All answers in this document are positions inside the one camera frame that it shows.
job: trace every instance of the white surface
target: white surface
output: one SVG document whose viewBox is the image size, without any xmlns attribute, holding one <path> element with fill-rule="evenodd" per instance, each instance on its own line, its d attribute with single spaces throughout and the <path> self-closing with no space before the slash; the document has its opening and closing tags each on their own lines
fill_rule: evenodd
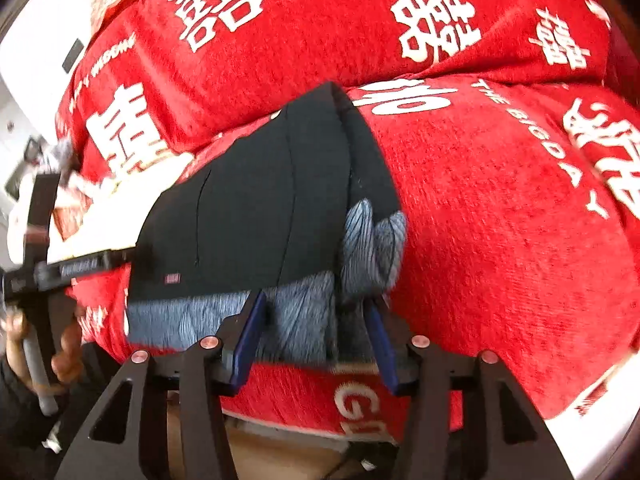
<svg viewBox="0 0 640 480">
<path fill-rule="evenodd" d="M 90 14 L 90 0 L 29 0 L 0 44 L 0 75 L 49 142 L 56 140 L 55 113 L 73 73 L 62 63 L 76 39 L 88 44 Z"/>
<path fill-rule="evenodd" d="M 586 415 L 569 408 L 546 422 L 578 480 L 597 478 L 640 409 L 640 355 L 633 356 L 607 387 Z"/>
<path fill-rule="evenodd" d="M 14 129 L 9 132 L 7 124 L 10 121 L 14 123 Z M 29 137 L 37 139 L 39 136 L 0 78 L 0 224 L 3 226 L 7 225 L 9 212 L 15 205 L 14 199 L 5 193 L 4 185 L 22 160 Z"/>
<path fill-rule="evenodd" d="M 191 153 L 170 156 L 145 171 L 127 175 L 115 190 L 113 187 L 101 190 L 94 188 L 97 193 L 92 196 L 93 205 L 82 216 L 78 232 L 63 241 L 51 221 L 47 259 L 58 262 L 84 254 L 134 246 L 158 196 L 176 183 L 191 161 Z M 20 184 L 20 202 L 9 216 L 8 247 L 14 264 L 21 264 L 24 260 L 23 240 L 32 193 L 33 179 L 24 178 Z M 66 206 L 80 207 L 78 196 L 59 188 L 56 207 Z"/>
<path fill-rule="evenodd" d="M 9 259 L 9 251 L 6 248 L 6 228 L 0 225 L 0 267 L 8 269 L 14 267 Z"/>
</svg>

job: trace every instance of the red blanket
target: red blanket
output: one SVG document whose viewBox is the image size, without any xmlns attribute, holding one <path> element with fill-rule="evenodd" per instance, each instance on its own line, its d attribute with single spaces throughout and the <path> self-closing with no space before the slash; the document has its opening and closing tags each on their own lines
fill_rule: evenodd
<svg viewBox="0 0 640 480">
<path fill-rule="evenodd" d="M 497 351 L 550 417 L 638 326 L 637 219 L 622 197 L 635 189 L 640 118 L 599 86 L 608 51 L 607 21 L 587 0 L 137 0 L 79 64 L 56 124 L 92 180 L 183 151 L 197 153 L 189 173 L 322 81 L 369 84 L 350 97 L 408 216 L 394 308 L 447 349 Z M 416 80 L 427 76 L 439 77 Z M 574 115 L 606 112 L 597 128 L 629 121 L 616 134 L 626 140 L 581 146 L 586 123 L 566 119 L 577 98 Z M 628 164 L 603 170 L 607 157 Z M 85 335 L 120 360 L 132 351 L 128 279 L 123 269 L 74 287 Z M 373 375 L 272 365 L 224 406 L 341 434 L 397 438 L 404 421 Z"/>
</svg>

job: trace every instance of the copper screw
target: copper screw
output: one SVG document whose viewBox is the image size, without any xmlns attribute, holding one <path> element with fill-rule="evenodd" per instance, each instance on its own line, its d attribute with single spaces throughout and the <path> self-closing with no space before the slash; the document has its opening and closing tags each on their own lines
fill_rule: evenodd
<svg viewBox="0 0 640 480">
<path fill-rule="evenodd" d="M 427 346 L 431 344 L 431 341 L 425 335 L 414 335 L 411 338 L 411 344 L 416 348 L 427 348 Z"/>
<path fill-rule="evenodd" d="M 138 350 L 137 352 L 133 352 L 131 356 L 131 360 L 135 362 L 135 364 L 139 365 L 149 359 L 149 354 L 145 350 Z"/>
<path fill-rule="evenodd" d="M 200 342 L 200 346 L 202 346 L 205 350 L 211 350 L 212 348 L 215 348 L 219 344 L 220 344 L 220 339 L 218 339 L 214 335 L 209 335 Z"/>
<path fill-rule="evenodd" d="M 488 365 L 495 365 L 500 360 L 496 353 L 491 350 L 485 350 L 482 352 L 480 358 Z"/>
</svg>

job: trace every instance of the black fabric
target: black fabric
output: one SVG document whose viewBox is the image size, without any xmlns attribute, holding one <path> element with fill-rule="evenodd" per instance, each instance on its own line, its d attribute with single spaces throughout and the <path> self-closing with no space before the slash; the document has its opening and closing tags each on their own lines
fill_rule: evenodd
<svg viewBox="0 0 640 480">
<path fill-rule="evenodd" d="M 327 83 L 162 193 L 136 244 L 129 303 L 286 285 L 335 269 L 350 206 L 399 210 L 359 111 Z"/>
<path fill-rule="evenodd" d="M 0 478 L 53 479 L 66 450 L 120 365 L 97 344 L 82 346 L 84 372 L 68 395 L 60 416 L 45 417 L 38 398 L 0 361 Z M 42 446 L 56 423 L 62 452 Z"/>
<path fill-rule="evenodd" d="M 373 223 L 377 224 L 400 210 L 391 172 L 373 133 L 348 95 L 333 84 L 322 86 L 319 90 L 330 92 L 349 143 L 349 209 L 361 200 L 369 200 L 373 209 Z"/>
</svg>

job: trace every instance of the black metal bracket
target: black metal bracket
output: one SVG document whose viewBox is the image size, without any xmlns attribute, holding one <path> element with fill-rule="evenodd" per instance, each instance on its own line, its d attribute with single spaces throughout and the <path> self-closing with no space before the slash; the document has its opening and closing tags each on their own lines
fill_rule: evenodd
<svg viewBox="0 0 640 480">
<path fill-rule="evenodd" d="M 49 225 L 56 203 L 60 174 L 38 174 L 34 181 L 24 235 L 24 262 L 19 269 L 2 276 L 4 305 L 22 310 L 30 324 L 24 354 L 31 380 L 47 389 L 58 383 L 51 369 L 51 358 L 58 350 L 60 336 L 72 321 L 74 308 L 65 305 L 49 311 L 50 294 L 71 285 L 72 280 L 115 269 L 130 260 L 132 249 L 103 251 L 64 262 L 47 263 Z M 47 416 L 59 410 L 51 394 L 38 395 L 40 409 Z"/>
<path fill-rule="evenodd" d="M 367 300 L 364 314 L 383 382 L 412 398 L 392 480 L 446 478 L 453 390 L 463 397 L 465 480 L 573 480 L 544 420 L 494 352 L 445 352 L 413 334 L 382 297 Z"/>
<path fill-rule="evenodd" d="M 56 480 L 168 479 L 166 393 L 180 391 L 180 431 L 188 480 L 237 480 L 220 395 L 246 383 L 266 319 L 266 298 L 252 292 L 215 336 L 184 352 L 135 352 L 85 420 Z"/>
</svg>

